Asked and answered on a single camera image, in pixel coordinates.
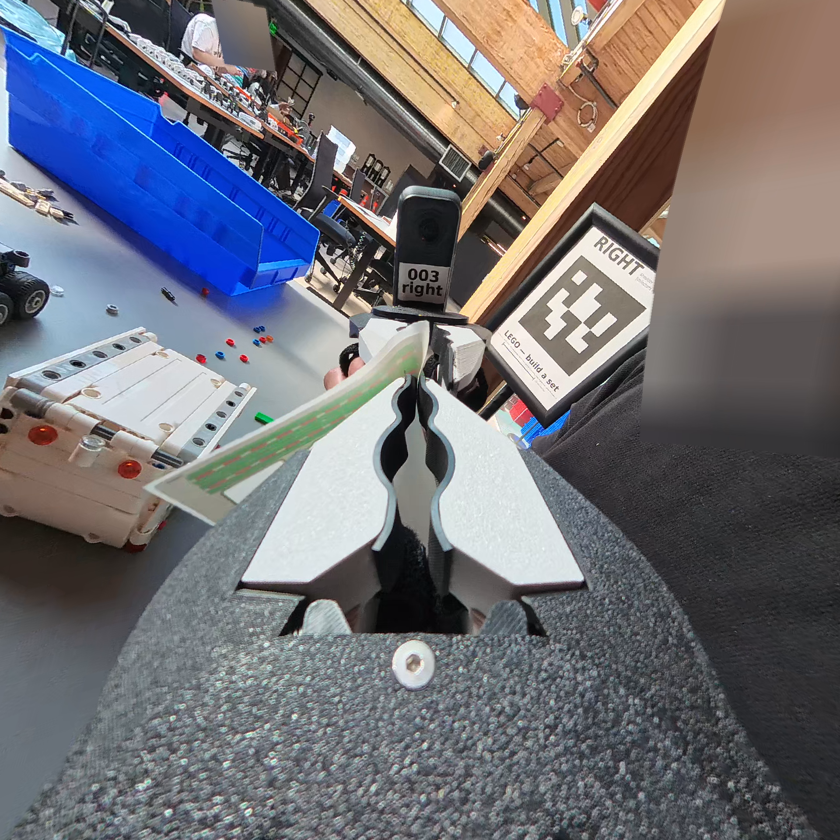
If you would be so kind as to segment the group of small coloured studs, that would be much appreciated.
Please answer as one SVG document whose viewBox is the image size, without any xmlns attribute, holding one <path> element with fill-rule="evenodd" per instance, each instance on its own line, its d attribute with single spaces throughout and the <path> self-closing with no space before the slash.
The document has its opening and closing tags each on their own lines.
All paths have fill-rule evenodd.
<svg viewBox="0 0 840 840">
<path fill-rule="evenodd" d="M 229 297 L 210 287 L 201 287 L 202 302 L 198 326 L 203 347 L 194 360 L 206 364 L 210 357 L 224 360 L 228 355 L 248 362 L 249 348 L 266 341 L 266 326 L 261 321 L 267 309 L 262 292 Z"/>
</svg>

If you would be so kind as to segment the grey ventilation duct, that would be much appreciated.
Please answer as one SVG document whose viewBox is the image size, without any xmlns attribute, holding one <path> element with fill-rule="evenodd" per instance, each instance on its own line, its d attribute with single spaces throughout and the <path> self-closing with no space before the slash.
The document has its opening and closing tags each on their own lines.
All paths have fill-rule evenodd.
<svg viewBox="0 0 840 840">
<path fill-rule="evenodd" d="M 280 34 L 357 91 L 429 160 L 469 163 L 515 119 L 400 1 L 271 1 Z"/>
</svg>

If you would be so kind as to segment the white lego container body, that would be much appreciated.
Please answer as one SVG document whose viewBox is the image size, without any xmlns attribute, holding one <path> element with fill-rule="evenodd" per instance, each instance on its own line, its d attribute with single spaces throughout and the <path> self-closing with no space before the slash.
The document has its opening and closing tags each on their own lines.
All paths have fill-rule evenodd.
<svg viewBox="0 0 840 840">
<path fill-rule="evenodd" d="M 142 551 L 172 508 L 146 486 L 210 455 L 254 394 L 144 328 L 13 372 L 1 514 Z"/>
</svg>

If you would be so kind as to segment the blue plastic bin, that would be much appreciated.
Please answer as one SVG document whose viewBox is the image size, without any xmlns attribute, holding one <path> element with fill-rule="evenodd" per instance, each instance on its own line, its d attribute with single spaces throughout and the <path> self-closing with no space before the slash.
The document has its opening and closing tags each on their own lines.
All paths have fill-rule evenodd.
<svg viewBox="0 0 840 840">
<path fill-rule="evenodd" d="M 307 274 L 309 221 L 155 101 L 3 33 L 18 152 L 226 295 Z"/>
</svg>

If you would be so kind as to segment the white green lego truck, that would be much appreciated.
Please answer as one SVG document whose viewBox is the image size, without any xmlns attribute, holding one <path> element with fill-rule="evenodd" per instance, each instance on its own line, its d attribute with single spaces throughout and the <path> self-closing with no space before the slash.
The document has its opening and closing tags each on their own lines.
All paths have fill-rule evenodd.
<svg viewBox="0 0 840 840">
<path fill-rule="evenodd" d="M 29 254 L 1 246 L 1 325 L 35 318 L 49 300 L 49 285 L 27 272 Z"/>
</svg>

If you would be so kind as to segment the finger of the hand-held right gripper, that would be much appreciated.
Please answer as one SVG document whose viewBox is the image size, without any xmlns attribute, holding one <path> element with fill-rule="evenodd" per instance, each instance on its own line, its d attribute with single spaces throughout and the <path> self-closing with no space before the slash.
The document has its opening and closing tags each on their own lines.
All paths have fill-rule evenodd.
<svg viewBox="0 0 840 840">
<path fill-rule="evenodd" d="M 462 391 L 476 377 L 490 331 L 475 324 L 435 324 L 437 383 Z"/>
<path fill-rule="evenodd" d="M 363 360 L 387 358 L 394 354 L 393 342 L 403 340 L 402 332 L 410 325 L 392 319 L 371 319 L 360 330 L 359 353 Z"/>
</svg>

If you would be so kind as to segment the black office chair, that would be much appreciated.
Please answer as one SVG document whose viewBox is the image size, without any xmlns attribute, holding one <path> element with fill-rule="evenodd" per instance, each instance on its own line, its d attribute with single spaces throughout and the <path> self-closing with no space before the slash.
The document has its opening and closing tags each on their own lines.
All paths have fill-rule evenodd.
<svg viewBox="0 0 840 840">
<path fill-rule="evenodd" d="M 321 212 L 332 195 L 333 167 L 337 151 L 337 144 L 325 133 L 320 133 L 309 186 L 295 205 L 296 212 L 306 219 L 311 219 Z"/>
</svg>

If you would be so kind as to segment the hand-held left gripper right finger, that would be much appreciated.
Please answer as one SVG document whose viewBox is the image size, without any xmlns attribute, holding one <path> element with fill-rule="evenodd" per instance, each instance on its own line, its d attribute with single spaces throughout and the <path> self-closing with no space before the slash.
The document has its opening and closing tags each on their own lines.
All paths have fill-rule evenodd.
<svg viewBox="0 0 840 840">
<path fill-rule="evenodd" d="M 418 534 L 435 634 L 546 634 L 537 597 L 585 588 L 522 453 L 425 377 L 418 382 Z"/>
</svg>

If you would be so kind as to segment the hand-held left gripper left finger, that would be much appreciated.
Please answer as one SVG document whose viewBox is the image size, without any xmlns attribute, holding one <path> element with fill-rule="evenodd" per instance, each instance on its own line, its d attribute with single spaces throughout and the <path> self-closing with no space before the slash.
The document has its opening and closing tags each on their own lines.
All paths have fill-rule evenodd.
<svg viewBox="0 0 840 840">
<path fill-rule="evenodd" d="M 243 588 L 334 602 L 354 631 L 376 629 L 421 551 L 393 483 L 416 408 L 417 379 L 398 377 L 311 448 Z"/>
</svg>

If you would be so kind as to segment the sticker sheet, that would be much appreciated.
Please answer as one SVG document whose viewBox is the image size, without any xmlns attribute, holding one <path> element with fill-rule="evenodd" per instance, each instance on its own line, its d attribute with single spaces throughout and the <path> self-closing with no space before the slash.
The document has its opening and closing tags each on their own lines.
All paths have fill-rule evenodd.
<svg viewBox="0 0 840 840">
<path fill-rule="evenodd" d="M 208 524 L 221 521 L 279 466 L 313 446 L 394 382 L 420 372 L 429 327 L 420 322 L 393 342 L 394 354 L 367 362 L 340 385 L 260 430 L 152 481 L 146 490 Z"/>
</svg>

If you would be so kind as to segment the long cluttered work table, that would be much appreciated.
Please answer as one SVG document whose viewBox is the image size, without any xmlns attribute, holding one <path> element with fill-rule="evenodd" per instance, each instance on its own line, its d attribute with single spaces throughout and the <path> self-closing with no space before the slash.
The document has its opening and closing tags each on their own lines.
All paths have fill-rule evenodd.
<svg viewBox="0 0 840 840">
<path fill-rule="evenodd" d="M 252 175 L 269 188 L 276 188 L 289 203 L 302 197 L 311 180 L 315 142 L 306 145 L 300 132 L 284 117 L 272 115 L 230 77 L 215 77 L 199 66 L 184 66 L 180 59 L 162 47 L 135 34 L 128 34 L 104 13 L 93 13 L 98 19 L 97 56 L 106 50 L 121 60 L 123 84 L 145 92 L 150 97 L 167 93 L 187 113 L 213 126 L 209 143 L 218 150 L 224 137 L 230 135 L 247 145 L 260 147 L 247 159 Z"/>
</svg>

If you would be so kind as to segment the person's dark clothing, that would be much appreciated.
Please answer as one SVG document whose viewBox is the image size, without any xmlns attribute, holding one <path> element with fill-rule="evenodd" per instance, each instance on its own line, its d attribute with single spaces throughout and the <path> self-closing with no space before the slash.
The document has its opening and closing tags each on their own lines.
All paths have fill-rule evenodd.
<svg viewBox="0 0 840 840">
<path fill-rule="evenodd" d="M 838 838 L 838 461 L 645 443 L 644 363 L 534 449 L 664 579 L 785 793 Z"/>
</svg>

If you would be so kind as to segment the person's right hand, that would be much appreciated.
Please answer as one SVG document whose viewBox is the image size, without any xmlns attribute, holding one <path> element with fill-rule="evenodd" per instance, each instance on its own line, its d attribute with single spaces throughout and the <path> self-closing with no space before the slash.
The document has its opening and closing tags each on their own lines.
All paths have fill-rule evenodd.
<svg viewBox="0 0 840 840">
<path fill-rule="evenodd" d="M 330 391 L 336 386 L 344 382 L 350 375 L 357 373 L 364 368 L 364 361 L 361 357 L 353 359 L 348 365 L 347 373 L 343 372 L 340 365 L 333 367 L 323 376 L 323 386 L 326 391 Z"/>
</svg>

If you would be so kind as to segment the wooden background desk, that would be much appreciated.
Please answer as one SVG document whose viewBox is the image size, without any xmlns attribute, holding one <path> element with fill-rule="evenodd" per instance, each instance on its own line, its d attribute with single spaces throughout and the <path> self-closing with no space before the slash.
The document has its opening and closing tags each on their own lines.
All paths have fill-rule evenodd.
<svg viewBox="0 0 840 840">
<path fill-rule="evenodd" d="M 360 223 L 365 233 L 371 238 L 362 250 L 361 256 L 355 267 L 351 270 L 349 278 L 342 284 L 338 296 L 332 303 L 333 309 L 341 312 L 344 304 L 351 294 L 359 286 L 365 271 L 375 257 L 379 248 L 393 252 L 396 247 L 396 223 L 388 223 L 381 217 L 375 216 L 371 211 L 351 201 L 346 196 L 339 196 L 338 201 L 342 208 L 350 211 L 351 215 Z"/>
</svg>

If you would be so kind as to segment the black framed marker sign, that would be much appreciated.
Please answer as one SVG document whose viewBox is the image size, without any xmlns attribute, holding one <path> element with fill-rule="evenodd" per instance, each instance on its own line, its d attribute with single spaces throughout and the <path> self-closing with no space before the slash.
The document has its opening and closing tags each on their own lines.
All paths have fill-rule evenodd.
<svg viewBox="0 0 840 840">
<path fill-rule="evenodd" d="M 658 256 L 593 204 L 493 318 L 486 356 L 541 425 L 645 346 Z"/>
</svg>

